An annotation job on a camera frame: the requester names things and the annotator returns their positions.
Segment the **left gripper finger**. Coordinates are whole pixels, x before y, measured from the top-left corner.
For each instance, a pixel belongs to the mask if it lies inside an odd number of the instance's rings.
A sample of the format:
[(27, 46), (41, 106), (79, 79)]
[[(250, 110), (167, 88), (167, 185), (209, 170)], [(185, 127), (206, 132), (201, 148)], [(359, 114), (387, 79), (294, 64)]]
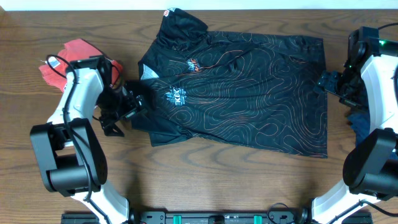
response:
[(104, 135), (108, 137), (124, 137), (124, 133), (116, 125), (117, 120), (100, 120)]
[(123, 99), (120, 118), (130, 120), (140, 113), (147, 112), (147, 103), (143, 95), (127, 96)]

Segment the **black orange patterned jersey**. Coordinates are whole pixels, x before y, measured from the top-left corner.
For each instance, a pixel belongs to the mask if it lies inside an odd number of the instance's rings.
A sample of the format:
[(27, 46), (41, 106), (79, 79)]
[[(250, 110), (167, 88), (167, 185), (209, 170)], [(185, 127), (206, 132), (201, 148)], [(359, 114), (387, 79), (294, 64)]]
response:
[(327, 156), (327, 95), (314, 90), (326, 69), (320, 38), (210, 31), (170, 8), (138, 66), (130, 87), (150, 109), (131, 126), (153, 146), (204, 138)]

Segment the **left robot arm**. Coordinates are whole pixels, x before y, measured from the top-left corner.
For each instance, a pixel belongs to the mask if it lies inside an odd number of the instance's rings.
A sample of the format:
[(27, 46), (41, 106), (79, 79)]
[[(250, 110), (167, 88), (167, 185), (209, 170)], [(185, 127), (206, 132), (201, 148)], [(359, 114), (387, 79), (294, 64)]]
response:
[(114, 65), (103, 55), (67, 61), (48, 55), (46, 64), (67, 67), (62, 98), (45, 124), (30, 130), (30, 141), (45, 188), (81, 202), (88, 212), (67, 212), (62, 223), (140, 223), (129, 200), (108, 180), (106, 156), (92, 128), (94, 110), (106, 136), (123, 137), (120, 120), (130, 121), (146, 113), (143, 95), (129, 90), (123, 81), (113, 86)]

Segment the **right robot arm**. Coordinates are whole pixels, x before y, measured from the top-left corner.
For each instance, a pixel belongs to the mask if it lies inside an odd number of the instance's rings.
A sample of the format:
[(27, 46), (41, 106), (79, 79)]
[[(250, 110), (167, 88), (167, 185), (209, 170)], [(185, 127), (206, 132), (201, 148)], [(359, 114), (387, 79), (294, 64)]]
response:
[(296, 213), (294, 223), (372, 223), (362, 212), (366, 206), (395, 216), (376, 205), (397, 196), (397, 42), (380, 38), (379, 31), (353, 31), (344, 71), (323, 72), (317, 82), (316, 92), (368, 111), (369, 134), (345, 159), (343, 178)]

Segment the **navy blue t-shirt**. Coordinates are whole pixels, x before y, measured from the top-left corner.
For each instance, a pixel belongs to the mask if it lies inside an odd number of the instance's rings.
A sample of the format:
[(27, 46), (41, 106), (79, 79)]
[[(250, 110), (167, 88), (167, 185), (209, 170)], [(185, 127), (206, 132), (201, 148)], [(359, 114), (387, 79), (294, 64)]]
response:
[(356, 135), (355, 145), (358, 146), (369, 135), (370, 115), (369, 113), (355, 112), (347, 117), (351, 129)]

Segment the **red folded t-shirt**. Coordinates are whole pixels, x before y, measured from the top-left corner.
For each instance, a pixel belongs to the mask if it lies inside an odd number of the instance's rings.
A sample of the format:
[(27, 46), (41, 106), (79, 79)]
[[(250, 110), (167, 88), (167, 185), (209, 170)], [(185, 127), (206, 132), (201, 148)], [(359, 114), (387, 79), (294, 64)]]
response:
[(110, 86), (117, 89), (118, 85), (121, 83), (121, 72), (123, 71), (123, 66), (116, 60), (111, 60), (103, 51), (83, 39), (75, 39), (65, 43), (64, 49), (59, 51), (57, 57), (50, 56), (49, 59), (46, 60), (45, 65), (41, 65), (39, 67), (39, 70), (42, 74), (42, 78), (48, 85), (57, 87), (59, 90), (64, 92), (67, 85), (65, 70), (68, 65), (64, 61), (60, 60), (60, 58), (71, 62), (100, 55), (105, 56), (105, 58), (111, 62), (113, 67)]

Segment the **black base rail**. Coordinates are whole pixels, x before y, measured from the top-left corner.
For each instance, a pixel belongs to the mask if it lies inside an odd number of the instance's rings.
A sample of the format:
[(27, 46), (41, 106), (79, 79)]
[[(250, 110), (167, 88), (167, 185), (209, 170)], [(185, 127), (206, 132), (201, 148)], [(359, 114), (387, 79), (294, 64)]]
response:
[[(140, 221), (130, 218), (124, 223), (143, 224), (271, 224), (271, 223), (310, 223), (301, 221), (294, 212), (272, 211), (267, 213), (165, 213), (142, 212), (138, 215)], [(92, 213), (64, 213), (61, 224), (100, 223), (99, 218)], [(373, 224), (369, 212), (356, 212), (345, 218), (342, 224)]]

